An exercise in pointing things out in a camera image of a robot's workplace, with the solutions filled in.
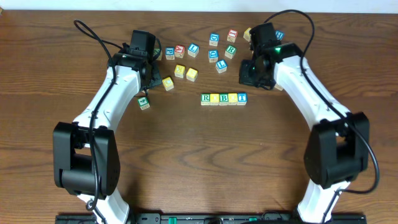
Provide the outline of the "blue T block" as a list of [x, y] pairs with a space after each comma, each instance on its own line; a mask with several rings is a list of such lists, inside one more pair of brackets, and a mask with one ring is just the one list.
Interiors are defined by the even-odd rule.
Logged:
[[237, 105], [246, 105], [247, 101], [248, 101], [247, 93], [238, 93]]

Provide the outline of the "yellow O block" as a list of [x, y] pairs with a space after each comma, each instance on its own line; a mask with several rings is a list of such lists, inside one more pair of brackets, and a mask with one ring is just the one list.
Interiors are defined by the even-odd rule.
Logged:
[[219, 105], [220, 104], [220, 94], [219, 93], [211, 93], [210, 94], [210, 105]]
[[229, 105], [237, 105], [238, 104], [238, 94], [237, 93], [229, 93], [228, 94], [228, 104]]

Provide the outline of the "green B block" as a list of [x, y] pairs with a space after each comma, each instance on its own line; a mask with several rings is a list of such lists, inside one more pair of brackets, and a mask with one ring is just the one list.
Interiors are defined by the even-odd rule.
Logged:
[[228, 94], [227, 93], [220, 93], [220, 100], [219, 100], [219, 105], [220, 106], [226, 106], [229, 105], [229, 99], [228, 99]]

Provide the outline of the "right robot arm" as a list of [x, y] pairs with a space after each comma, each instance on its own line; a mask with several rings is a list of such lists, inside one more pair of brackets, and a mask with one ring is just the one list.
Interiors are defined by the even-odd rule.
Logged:
[[296, 212], [305, 223], [325, 223], [340, 194], [368, 166], [369, 120], [338, 102], [312, 72], [294, 43], [283, 44], [271, 23], [244, 33], [253, 56], [243, 60], [243, 85], [285, 90], [310, 129], [303, 157], [310, 178]]

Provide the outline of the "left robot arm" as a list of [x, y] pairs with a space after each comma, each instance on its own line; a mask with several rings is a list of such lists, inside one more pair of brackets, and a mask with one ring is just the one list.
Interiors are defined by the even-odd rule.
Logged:
[[76, 195], [94, 212], [96, 223], [127, 223], [129, 205], [117, 189], [120, 160], [115, 140], [130, 101], [160, 83], [155, 35], [134, 30], [130, 44], [111, 56], [103, 84], [85, 110], [53, 131], [57, 187]]

